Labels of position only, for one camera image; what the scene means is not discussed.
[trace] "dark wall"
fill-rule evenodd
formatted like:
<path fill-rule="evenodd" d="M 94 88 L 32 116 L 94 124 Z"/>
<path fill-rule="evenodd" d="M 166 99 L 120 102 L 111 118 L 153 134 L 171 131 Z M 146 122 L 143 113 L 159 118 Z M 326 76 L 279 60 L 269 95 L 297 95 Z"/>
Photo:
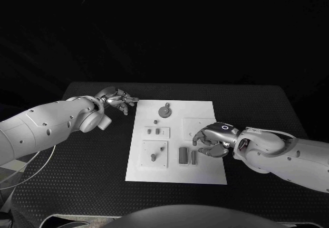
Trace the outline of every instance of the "dark wall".
<path fill-rule="evenodd" d="M 309 137 L 329 142 L 326 2 L 140 11 L 85 0 L 67 10 L 0 24 L 2 104 L 52 102 L 72 81 L 279 85 Z"/>

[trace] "robotic hand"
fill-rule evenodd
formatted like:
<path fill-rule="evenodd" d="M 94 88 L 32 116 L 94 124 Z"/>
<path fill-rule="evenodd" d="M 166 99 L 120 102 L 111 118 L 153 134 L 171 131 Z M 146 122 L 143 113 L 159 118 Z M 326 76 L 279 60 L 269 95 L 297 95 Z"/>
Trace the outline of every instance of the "robotic hand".
<path fill-rule="evenodd" d="M 273 173 L 282 179 L 322 192 L 329 192 L 329 144 L 297 139 L 284 132 L 247 128 L 244 131 L 214 123 L 196 133 L 201 142 L 214 148 L 198 151 L 220 158 L 233 147 L 234 158 L 259 173 Z"/>
<path fill-rule="evenodd" d="M 95 96 L 77 96 L 39 105 L 2 121 L 0 166 L 59 144 L 75 131 L 85 133 L 97 126 L 106 130 L 111 119 L 104 109 L 113 106 L 127 115 L 127 105 L 134 106 L 137 101 L 127 92 L 108 87 Z"/>

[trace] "white platform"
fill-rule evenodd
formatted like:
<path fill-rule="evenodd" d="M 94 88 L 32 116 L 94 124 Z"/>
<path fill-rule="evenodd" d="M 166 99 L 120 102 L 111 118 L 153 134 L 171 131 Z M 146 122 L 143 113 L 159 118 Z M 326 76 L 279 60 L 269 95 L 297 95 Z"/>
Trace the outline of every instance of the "white platform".
<path fill-rule="evenodd" d="M 158 111 L 166 103 L 171 104 L 172 115 L 169 118 L 162 118 Z M 201 118 L 204 120 L 186 120 L 186 118 Z M 192 136 L 188 137 L 186 134 L 195 132 L 196 129 L 201 130 L 201 128 L 208 126 L 215 121 L 211 101 L 140 100 L 137 103 L 126 181 L 227 184 L 222 158 L 212 158 L 201 153 L 196 153 L 196 165 L 179 165 L 178 163 L 179 147 L 188 147 L 189 155 L 191 151 L 198 150 L 201 147 L 211 148 L 201 142 L 196 146 L 194 146 Z M 146 127 L 169 127 L 169 139 L 150 138 L 150 136 L 146 135 Z M 150 161 L 147 163 L 149 167 L 142 168 L 142 163 L 145 163 L 140 159 L 145 151 L 143 141 L 163 141 L 163 143 L 168 143 L 166 166 L 163 164 L 165 160 L 160 160 L 158 164 L 162 165 L 153 165 Z"/>

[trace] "textured table surface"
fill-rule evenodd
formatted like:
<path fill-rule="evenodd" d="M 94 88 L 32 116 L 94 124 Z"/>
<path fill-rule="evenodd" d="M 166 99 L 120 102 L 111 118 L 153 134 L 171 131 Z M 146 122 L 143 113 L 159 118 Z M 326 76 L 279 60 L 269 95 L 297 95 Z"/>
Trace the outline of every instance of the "textured table surface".
<path fill-rule="evenodd" d="M 140 99 L 212 101 L 217 120 L 238 129 L 253 126 L 308 138 L 286 94 L 277 86 L 75 82 L 64 99 L 95 95 L 116 86 Z M 108 108 L 107 130 L 74 132 L 42 172 L 13 195 L 19 227 L 38 227 L 52 214 L 124 216 L 171 204 L 231 208 L 279 222 L 313 222 L 329 227 L 329 194 L 254 172 L 233 154 L 224 157 L 228 185 L 124 181 L 136 108 L 129 116 Z M 48 149 L 29 165 L 23 179 L 41 168 Z"/>

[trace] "white cable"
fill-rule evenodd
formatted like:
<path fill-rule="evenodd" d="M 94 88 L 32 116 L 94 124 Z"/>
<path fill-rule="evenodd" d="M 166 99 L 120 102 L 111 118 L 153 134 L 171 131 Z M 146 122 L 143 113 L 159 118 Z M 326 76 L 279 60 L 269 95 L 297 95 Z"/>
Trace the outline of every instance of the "white cable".
<path fill-rule="evenodd" d="M 264 130 L 264 129 L 253 128 L 253 127 L 247 127 L 247 129 L 253 129 L 253 130 L 259 130 L 259 131 L 264 131 L 264 132 L 279 133 L 279 134 L 283 134 L 283 135 L 292 137 L 293 139 L 296 139 L 296 137 L 292 134 L 286 133 L 286 132 L 273 131 L 273 130 Z"/>
<path fill-rule="evenodd" d="M 44 167 L 46 166 L 46 164 L 48 164 L 48 161 L 51 160 L 51 158 L 52 158 L 52 155 L 54 155 L 54 151 L 52 151 L 52 154 L 51 154 L 51 156 L 49 156 L 49 158 L 48 158 L 48 160 L 46 160 L 46 163 L 44 164 L 44 166 L 41 167 L 41 169 L 38 170 L 38 172 L 23 181 L 23 182 L 20 182 L 19 184 L 16 184 L 16 185 L 13 185 L 13 186 L 10 186 L 10 187 L 7 187 L 7 188 L 2 188 L 0 190 L 3 190 L 3 189 L 9 189 L 9 188 L 12 188 L 12 187 L 16 187 L 16 186 L 19 186 L 20 184 L 23 184 L 32 177 L 35 177 L 35 175 L 42 171 L 42 169 L 44 169 Z"/>
<path fill-rule="evenodd" d="M 33 161 L 33 159 L 36 158 L 38 154 L 41 152 L 36 153 L 36 155 L 33 156 L 33 158 L 29 160 L 29 162 L 23 165 L 23 167 L 9 176 L 6 177 L 2 181 L 0 181 L 0 184 L 3 184 L 22 170 L 23 168 L 29 165 L 29 163 Z"/>

